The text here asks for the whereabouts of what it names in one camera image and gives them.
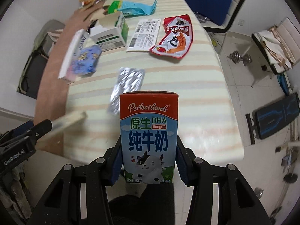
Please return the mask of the striped cream tablecloth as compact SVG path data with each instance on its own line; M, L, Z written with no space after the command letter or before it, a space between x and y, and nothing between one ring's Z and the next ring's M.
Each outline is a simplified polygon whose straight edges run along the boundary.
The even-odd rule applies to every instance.
M109 99L119 69L127 67L145 70L142 90L178 94L178 135L196 156L213 165L243 159L244 145L220 59L185 0L125 1L156 3L153 18L189 15L191 48L180 60L125 48L102 53L97 71L69 87L67 111L85 111L87 119L64 132L63 156L88 163L115 145L119 116L108 111Z

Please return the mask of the long white box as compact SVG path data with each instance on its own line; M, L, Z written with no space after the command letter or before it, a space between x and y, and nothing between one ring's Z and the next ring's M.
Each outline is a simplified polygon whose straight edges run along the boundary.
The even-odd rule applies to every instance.
M74 34L61 64L58 79L65 80L68 84L75 81L77 76L72 71L71 66L84 48L87 39L89 39L89 33L84 29L80 29Z

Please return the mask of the cream box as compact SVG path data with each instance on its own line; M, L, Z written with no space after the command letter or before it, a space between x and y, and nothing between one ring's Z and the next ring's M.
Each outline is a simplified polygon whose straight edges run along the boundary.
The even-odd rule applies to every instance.
M46 119L35 127L34 136L37 139L47 140L58 134L63 133L66 129L83 122L87 118L85 111L73 111L53 121Z

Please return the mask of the chair with beige cloth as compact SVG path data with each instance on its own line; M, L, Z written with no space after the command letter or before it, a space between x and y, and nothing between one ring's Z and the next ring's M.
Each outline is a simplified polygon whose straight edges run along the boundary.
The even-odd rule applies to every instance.
M252 40L266 61L260 64L253 85L288 72L299 63L299 30L288 17L278 25L253 33Z

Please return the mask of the green teal snack bag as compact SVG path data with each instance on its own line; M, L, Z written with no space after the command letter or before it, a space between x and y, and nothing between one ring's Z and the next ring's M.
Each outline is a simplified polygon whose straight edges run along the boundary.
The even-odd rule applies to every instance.
M108 14L122 12L124 17L152 15L156 9L157 0L152 5L146 5L133 1L113 1L108 7Z

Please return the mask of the Perfectlands milk carton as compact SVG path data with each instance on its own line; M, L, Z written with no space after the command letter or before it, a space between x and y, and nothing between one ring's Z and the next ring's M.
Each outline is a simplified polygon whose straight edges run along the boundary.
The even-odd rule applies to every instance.
M119 96L124 176L128 183L172 183L179 96L137 91Z

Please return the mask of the black blue bench pad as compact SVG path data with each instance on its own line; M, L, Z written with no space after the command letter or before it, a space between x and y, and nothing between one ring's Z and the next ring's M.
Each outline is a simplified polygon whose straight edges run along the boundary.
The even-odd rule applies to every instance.
M245 115L250 135L250 143L255 139L266 139L277 133L299 117L299 97L297 93L264 106L253 114Z

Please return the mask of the white black chair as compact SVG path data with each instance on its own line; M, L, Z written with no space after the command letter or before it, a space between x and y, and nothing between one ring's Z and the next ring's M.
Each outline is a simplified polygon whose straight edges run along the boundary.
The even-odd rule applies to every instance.
M238 12L240 11L245 0L232 0L229 6L228 12L226 14L225 20L222 25L217 25L213 23L210 19L205 16L202 16L198 12L194 12L198 21L202 24L204 29L207 31L211 42L217 54L221 54L221 50L225 43L227 37L227 32L232 26Z

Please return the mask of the metal dumbbell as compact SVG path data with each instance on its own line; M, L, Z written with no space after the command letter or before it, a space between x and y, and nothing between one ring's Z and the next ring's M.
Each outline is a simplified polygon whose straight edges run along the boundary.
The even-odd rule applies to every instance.
M240 54L239 51L237 51L237 50L232 52L228 56L228 58L235 64L239 64L240 62L242 62L245 67L247 67L252 62L251 55L249 55L247 53Z

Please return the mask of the green white medicine box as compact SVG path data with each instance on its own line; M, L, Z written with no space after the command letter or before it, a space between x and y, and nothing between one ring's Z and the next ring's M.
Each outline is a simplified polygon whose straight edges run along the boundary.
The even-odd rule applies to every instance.
M99 18L89 30L90 38L100 46L102 52L125 47L129 27L122 12L115 12Z

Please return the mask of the blue patterned tissue pack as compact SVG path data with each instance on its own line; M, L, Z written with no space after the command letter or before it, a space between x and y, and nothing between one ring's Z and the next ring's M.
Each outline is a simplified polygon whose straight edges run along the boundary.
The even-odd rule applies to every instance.
M82 49L77 58L71 63L71 72L78 76L94 73L101 53L102 50L99 45Z

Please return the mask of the grey folding chair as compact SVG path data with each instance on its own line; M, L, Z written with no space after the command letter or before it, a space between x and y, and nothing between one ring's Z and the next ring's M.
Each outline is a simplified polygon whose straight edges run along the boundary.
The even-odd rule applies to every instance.
M17 92L36 99L49 55L61 35L65 24L50 20L44 24L34 39L31 51L18 83Z

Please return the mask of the silver foil blister pack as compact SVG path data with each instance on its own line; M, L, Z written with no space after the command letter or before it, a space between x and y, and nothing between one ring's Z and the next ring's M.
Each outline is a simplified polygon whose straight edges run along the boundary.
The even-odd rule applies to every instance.
M121 67L118 72L116 83L110 95L108 112L114 115L119 114L119 96L128 92L140 91L145 76L145 70L130 67Z

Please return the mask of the red chicken feet snack bag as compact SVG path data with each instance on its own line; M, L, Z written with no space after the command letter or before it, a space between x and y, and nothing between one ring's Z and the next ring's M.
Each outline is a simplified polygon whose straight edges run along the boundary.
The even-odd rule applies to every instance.
M150 48L150 53L182 59L193 42L193 27L188 14L166 17L163 20L165 36L158 45Z

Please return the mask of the white printed label packet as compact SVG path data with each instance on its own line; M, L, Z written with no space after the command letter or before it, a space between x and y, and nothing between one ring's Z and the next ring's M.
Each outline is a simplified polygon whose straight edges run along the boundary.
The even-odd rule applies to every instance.
M127 52L149 52L156 45L161 19L139 20Z

